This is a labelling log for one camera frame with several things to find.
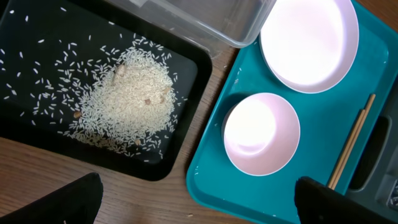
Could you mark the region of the rice pile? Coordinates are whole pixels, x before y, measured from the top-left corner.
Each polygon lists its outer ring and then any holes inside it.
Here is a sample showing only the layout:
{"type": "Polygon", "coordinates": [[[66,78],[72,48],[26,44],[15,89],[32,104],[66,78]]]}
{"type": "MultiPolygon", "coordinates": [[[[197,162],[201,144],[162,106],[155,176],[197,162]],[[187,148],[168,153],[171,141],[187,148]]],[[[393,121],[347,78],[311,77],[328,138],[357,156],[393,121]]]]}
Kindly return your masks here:
{"type": "Polygon", "coordinates": [[[61,136],[131,158],[160,152],[177,126],[177,107],[187,99],[177,91],[171,55],[142,36],[125,48],[101,45],[97,58],[80,60],[77,52],[77,42],[68,41],[55,59],[60,78],[44,83],[33,114],[55,115],[60,99],[73,113],[61,136]]]}

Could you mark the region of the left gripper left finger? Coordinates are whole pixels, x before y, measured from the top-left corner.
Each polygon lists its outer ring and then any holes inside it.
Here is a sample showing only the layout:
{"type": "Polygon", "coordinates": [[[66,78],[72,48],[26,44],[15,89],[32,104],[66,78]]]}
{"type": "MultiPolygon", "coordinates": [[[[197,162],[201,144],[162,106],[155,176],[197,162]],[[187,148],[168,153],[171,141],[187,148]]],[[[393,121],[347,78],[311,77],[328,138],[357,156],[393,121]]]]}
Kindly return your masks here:
{"type": "Polygon", "coordinates": [[[1,217],[1,223],[92,224],[103,198],[103,184],[96,172],[1,217]]]}

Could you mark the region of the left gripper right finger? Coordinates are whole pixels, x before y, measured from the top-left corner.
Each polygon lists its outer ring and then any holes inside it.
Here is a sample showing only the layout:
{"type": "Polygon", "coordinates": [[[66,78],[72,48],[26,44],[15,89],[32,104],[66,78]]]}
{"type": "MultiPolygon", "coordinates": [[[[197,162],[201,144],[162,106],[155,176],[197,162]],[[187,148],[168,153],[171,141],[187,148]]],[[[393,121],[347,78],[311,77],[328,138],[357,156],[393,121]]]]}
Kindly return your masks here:
{"type": "Polygon", "coordinates": [[[294,202],[301,224],[396,224],[306,176],[295,183],[294,202]]]}

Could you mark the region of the teal plastic tray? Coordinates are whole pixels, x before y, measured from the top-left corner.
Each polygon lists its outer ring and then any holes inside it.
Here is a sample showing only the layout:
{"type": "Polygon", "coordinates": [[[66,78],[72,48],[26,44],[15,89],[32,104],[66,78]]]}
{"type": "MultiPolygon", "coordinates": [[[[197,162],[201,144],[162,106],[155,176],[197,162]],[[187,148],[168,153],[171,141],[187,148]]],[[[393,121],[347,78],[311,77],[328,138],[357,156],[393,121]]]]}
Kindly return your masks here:
{"type": "Polygon", "coordinates": [[[256,223],[298,223],[296,180],[308,176],[328,182],[360,109],[375,95],[336,186],[337,192],[346,192],[397,77],[397,33],[359,3],[354,8],[359,22],[355,61],[344,79],[323,93],[304,94],[283,85],[265,64],[258,42],[239,51],[187,172],[187,190],[197,203],[256,223]],[[255,177],[228,159],[221,124],[232,106],[260,92],[285,98],[298,114],[301,133],[284,168],[255,177]]]}

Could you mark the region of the pink bowl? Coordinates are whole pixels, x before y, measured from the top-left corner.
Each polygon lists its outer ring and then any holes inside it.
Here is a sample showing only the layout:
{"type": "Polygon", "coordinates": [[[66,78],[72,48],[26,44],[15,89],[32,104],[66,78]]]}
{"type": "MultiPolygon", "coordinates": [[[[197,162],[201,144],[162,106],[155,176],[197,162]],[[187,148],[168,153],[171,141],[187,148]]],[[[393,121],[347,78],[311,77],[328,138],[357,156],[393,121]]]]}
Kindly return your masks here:
{"type": "Polygon", "coordinates": [[[300,142],[294,107],[273,93],[256,93],[236,103],[221,128],[228,159],[241,172],[266,176],[284,168],[300,142]]]}

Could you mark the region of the black tray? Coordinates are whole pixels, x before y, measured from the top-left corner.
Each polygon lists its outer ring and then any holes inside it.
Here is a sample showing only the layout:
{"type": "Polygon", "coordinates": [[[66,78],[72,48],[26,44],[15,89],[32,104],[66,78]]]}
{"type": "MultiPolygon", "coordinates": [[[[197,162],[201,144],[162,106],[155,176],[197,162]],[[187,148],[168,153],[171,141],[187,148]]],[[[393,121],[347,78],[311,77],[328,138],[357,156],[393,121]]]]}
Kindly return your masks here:
{"type": "Polygon", "coordinates": [[[149,181],[166,177],[177,158],[205,91],[212,62],[201,48],[99,0],[1,2],[1,136],[149,181]],[[127,47],[135,36],[164,46],[178,74],[177,91],[187,101],[177,107],[177,126],[162,140],[160,152],[127,158],[104,148],[61,136],[73,113],[56,99],[57,113],[34,115],[34,100],[44,83],[55,83],[55,59],[68,41],[77,42],[77,58],[100,56],[100,46],[127,47]]]}

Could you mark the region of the clear plastic bin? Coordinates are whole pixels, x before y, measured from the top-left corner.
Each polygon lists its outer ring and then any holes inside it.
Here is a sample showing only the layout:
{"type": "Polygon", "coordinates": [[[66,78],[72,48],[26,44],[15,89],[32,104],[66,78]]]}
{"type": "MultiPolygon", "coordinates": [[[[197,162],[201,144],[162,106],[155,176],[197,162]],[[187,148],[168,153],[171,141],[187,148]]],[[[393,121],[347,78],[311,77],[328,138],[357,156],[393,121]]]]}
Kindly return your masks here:
{"type": "Polygon", "coordinates": [[[216,58],[252,44],[276,0],[107,0],[216,58]]]}

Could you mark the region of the large pink plate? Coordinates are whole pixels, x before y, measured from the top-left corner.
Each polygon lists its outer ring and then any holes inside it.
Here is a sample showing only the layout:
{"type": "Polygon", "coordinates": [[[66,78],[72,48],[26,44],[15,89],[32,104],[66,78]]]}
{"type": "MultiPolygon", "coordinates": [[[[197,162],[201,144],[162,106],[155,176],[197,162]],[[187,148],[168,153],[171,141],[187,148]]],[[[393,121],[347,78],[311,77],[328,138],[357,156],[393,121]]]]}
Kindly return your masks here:
{"type": "Polygon", "coordinates": [[[316,94],[349,72],[359,46],[350,0],[277,0],[259,34],[264,60],[285,86],[316,94]]]}

